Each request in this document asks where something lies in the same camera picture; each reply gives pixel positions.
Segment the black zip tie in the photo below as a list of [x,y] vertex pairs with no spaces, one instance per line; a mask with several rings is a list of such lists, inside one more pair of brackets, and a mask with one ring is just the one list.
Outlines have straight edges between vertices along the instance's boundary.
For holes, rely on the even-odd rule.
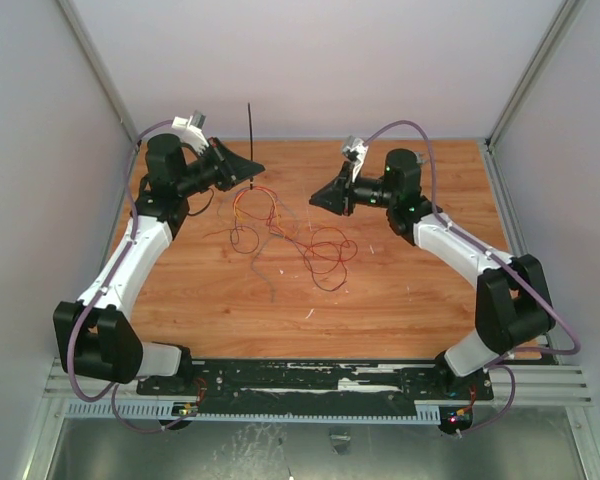
[[[253,119],[252,119],[252,108],[251,102],[247,102],[247,115],[248,115],[248,129],[249,129],[249,159],[251,163],[254,163],[254,135],[253,135]],[[252,176],[249,180],[249,190],[254,188],[254,177]]]

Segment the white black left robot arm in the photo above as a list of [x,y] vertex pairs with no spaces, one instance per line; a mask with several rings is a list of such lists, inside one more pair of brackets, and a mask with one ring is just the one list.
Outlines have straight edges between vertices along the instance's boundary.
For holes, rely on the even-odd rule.
[[132,311],[149,273],[190,215],[188,199],[210,189],[229,191],[264,172],[212,137],[199,144],[171,133],[146,144],[146,190],[133,204],[123,238],[94,282],[53,314],[64,371],[127,384],[160,376],[171,393],[188,392],[195,371],[178,345],[146,343],[131,325]]

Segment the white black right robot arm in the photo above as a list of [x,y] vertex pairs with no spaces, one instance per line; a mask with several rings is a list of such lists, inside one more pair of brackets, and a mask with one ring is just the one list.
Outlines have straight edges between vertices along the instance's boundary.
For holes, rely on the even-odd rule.
[[435,359],[436,391],[456,398],[477,371],[554,328],[541,263],[529,254],[515,257],[492,249],[455,227],[423,195],[415,152],[390,151],[377,179],[360,175],[363,156],[361,147],[347,150],[337,176],[309,202],[340,216],[352,215],[358,205],[384,209],[397,236],[438,257],[475,289],[474,329]]

